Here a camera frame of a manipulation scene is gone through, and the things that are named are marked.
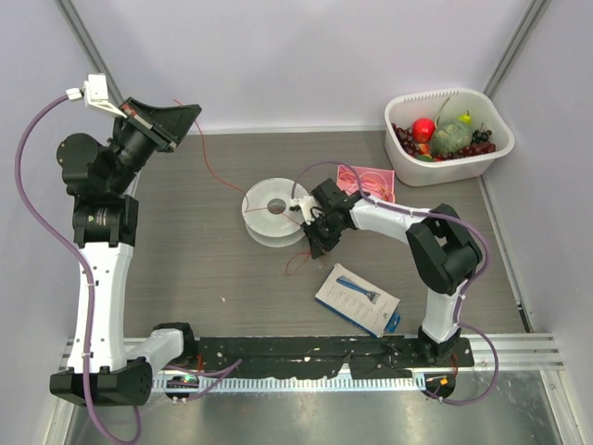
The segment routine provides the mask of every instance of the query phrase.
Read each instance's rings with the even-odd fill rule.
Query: wood grain surface
[[[247,190],[271,177],[296,179],[311,163],[328,159],[390,169],[384,137],[264,133],[212,135],[206,142],[214,170]],[[310,190],[335,176],[335,166],[321,166],[301,183]],[[477,181],[422,188],[397,183],[396,193],[398,203],[413,207],[446,202],[484,233],[492,266],[471,288],[461,319],[488,333],[523,332]],[[155,154],[136,197],[140,220],[127,283],[126,337],[147,337],[155,324],[174,321],[189,322],[197,336],[361,334],[313,298],[336,262],[401,299],[399,333],[415,333],[422,322],[426,287],[409,249],[382,235],[344,233],[325,257],[327,266],[309,260],[286,276],[287,261],[307,250],[306,239],[288,248],[256,243],[243,223],[242,194],[210,175],[199,136],[188,136],[174,154]]]

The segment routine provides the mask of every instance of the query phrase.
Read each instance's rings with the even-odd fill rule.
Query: white bin
[[[450,100],[443,108],[440,121],[455,119],[469,110],[473,129],[479,128],[483,122],[484,128],[492,131],[490,142],[497,146],[494,153],[442,162],[423,162],[410,157],[402,149],[391,123],[409,128],[419,118],[434,120],[448,97]],[[515,144],[511,130],[498,114],[492,101],[470,88],[450,88],[396,97],[385,109],[385,123],[385,149],[397,178],[402,183],[413,186],[442,184],[479,176],[494,159],[509,154]]]

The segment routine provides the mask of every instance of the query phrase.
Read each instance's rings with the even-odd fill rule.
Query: wall
[[[556,337],[593,418],[593,3],[551,2],[495,96],[517,138],[487,173],[537,329]]]
[[[0,14],[0,443],[42,443],[55,398],[49,376],[74,332],[78,266],[20,203],[14,156],[31,118],[90,71],[66,22],[51,1],[9,2]],[[34,132],[23,176],[33,203],[71,237],[72,202],[56,162],[59,142],[78,131],[105,140],[107,118],[84,104],[61,105]]]
[[[381,125],[396,95],[482,89],[528,3],[75,2],[128,94],[198,102],[208,130]]]

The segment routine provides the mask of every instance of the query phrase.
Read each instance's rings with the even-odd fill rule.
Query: pink tray
[[[362,180],[362,189],[383,201],[396,202],[396,175],[393,170],[371,169],[367,167],[352,167]],[[352,194],[358,190],[354,174],[346,167],[337,168],[337,186]]]

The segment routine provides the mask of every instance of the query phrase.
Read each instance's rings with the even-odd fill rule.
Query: white spool
[[[251,187],[243,198],[241,212],[247,232],[263,246],[285,248],[295,244],[305,235],[300,228],[304,222],[301,213],[288,209],[294,183],[284,178],[266,179]],[[295,197],[306,195],[308,193],[305,187],[297,184]]]

